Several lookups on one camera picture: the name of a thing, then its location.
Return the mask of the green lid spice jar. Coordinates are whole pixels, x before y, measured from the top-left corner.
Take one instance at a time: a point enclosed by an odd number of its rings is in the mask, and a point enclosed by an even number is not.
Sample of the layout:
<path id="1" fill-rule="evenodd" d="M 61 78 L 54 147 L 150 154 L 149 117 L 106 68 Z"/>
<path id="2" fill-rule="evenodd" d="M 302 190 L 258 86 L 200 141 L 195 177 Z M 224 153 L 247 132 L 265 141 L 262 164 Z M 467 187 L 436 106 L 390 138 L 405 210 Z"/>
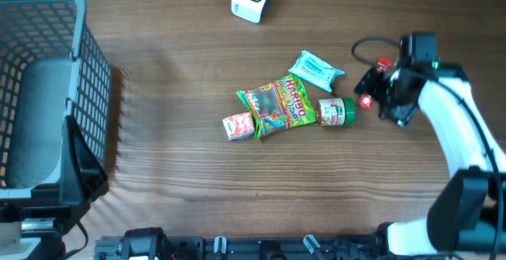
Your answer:
<path id="1" fill-rule="evenodd" d="M 319 100 L 316 117 L 320 126 L 351 125 L 356 121 L 356 107 L 352 98 Z"/>

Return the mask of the teal tissue pack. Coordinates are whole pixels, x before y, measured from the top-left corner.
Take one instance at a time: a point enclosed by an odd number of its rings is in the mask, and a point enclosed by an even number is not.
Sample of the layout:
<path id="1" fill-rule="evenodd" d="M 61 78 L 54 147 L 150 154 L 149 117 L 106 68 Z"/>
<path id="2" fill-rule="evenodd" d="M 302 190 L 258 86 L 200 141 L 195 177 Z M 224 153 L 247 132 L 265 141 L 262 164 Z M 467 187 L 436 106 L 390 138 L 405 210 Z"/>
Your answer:
<path id="1" fill-rule="evenodd" d="M 332 92 L 335 78 L 345 74 L 309 51 L 301 52 L 289 72 L 326 92 Z"/>

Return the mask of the Haribo gummy candy bag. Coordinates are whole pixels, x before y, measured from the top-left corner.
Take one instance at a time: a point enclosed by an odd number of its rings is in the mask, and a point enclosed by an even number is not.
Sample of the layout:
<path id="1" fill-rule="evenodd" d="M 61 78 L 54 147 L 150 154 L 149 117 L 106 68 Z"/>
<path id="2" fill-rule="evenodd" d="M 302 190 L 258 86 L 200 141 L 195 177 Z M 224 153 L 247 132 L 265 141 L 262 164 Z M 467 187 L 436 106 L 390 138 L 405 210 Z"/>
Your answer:
<path id="1" fill-rule="evenodd" d="M 236 95 L 252 114 L 256 138 L 316 122 L 307 90 L 294 74 Z"/>

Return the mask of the small red white box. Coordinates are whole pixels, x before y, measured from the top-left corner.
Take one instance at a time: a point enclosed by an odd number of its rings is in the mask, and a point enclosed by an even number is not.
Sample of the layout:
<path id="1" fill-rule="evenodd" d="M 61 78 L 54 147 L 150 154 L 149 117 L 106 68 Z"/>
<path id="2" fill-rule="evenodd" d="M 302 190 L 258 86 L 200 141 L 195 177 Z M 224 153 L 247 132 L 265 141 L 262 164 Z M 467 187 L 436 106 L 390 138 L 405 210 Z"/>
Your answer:
<path id="1" fill-rule="evenodd" d="M 249 138 L 255 133 L 255 125 L 250 112 L 231 115 L 222 119 L 229 140 Z"/>

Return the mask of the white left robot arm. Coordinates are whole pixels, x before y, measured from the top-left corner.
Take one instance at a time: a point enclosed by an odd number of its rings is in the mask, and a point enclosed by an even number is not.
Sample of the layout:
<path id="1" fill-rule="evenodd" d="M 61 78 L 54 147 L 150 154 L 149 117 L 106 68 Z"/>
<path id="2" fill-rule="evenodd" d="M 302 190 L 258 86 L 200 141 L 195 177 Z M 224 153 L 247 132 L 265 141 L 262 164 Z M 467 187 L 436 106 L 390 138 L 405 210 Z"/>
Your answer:
<path id="1" fill-rule="evenodd" d="M 108 176 L 77 120 L 62 124 L 60 176 L 10 197 L 1 194 L 2 259 L 68 259 L 89 244 L 81 218 L 108 192 Z"/>

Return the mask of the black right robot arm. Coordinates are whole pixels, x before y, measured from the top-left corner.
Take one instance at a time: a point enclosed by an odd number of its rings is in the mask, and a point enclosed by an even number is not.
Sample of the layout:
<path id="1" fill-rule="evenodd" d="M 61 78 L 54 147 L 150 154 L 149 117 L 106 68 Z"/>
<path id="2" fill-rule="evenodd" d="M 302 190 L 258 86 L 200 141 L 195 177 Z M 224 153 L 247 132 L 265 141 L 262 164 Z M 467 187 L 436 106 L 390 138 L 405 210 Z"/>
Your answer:
<path id="1" fill-rule="evenodd" d="M 482 118 L 468 76 L 458 63 L 441 62 L 436 34 L 412 32 L 399 41 L 392 66 L 354 58 L 370 68 L 355 93 L 370 95 L 379 116 L 399 127 L 417 111 L 434 129 L 450 180 L 421 219 L 383 224 L 384 254 L 421 258 L 455 252 L 505 252 L 505 153 Z"/>

